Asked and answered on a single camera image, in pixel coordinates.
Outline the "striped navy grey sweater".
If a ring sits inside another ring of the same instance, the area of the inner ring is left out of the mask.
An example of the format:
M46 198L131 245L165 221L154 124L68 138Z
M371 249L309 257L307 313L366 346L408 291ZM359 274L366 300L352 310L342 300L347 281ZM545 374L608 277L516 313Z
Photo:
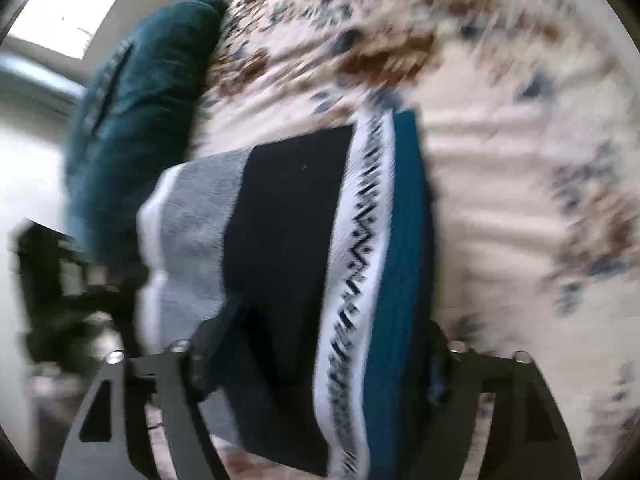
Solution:
M208 431L329 479L396 479L430 384L434 222L416 118L166 170L137 218L150 351L230 314L205 367Z

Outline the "bright bedroom window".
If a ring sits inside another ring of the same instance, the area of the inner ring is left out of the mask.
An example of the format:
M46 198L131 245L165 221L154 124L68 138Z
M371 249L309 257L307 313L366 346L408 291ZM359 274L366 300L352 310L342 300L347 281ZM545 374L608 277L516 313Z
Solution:
M80 60L116 0L28 0L9 36Z

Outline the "teal folded blanket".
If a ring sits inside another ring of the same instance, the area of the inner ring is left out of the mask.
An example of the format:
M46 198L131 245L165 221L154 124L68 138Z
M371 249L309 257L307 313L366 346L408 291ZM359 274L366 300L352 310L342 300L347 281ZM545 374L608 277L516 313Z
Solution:
M228 9L184 0L144 18L94 73L67 135L66 230L101 266L140 260L137 212L183 161Z

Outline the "floral beige bed blanket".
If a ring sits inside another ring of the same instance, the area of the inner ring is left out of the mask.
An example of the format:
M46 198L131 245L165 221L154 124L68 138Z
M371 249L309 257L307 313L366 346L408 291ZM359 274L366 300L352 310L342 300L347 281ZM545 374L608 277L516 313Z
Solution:
M530 352L585 479L639 474L639 57L599 0L234 0L186 160L138 214L150 349L227 298L222 230L263 146L411 110L434 313Z

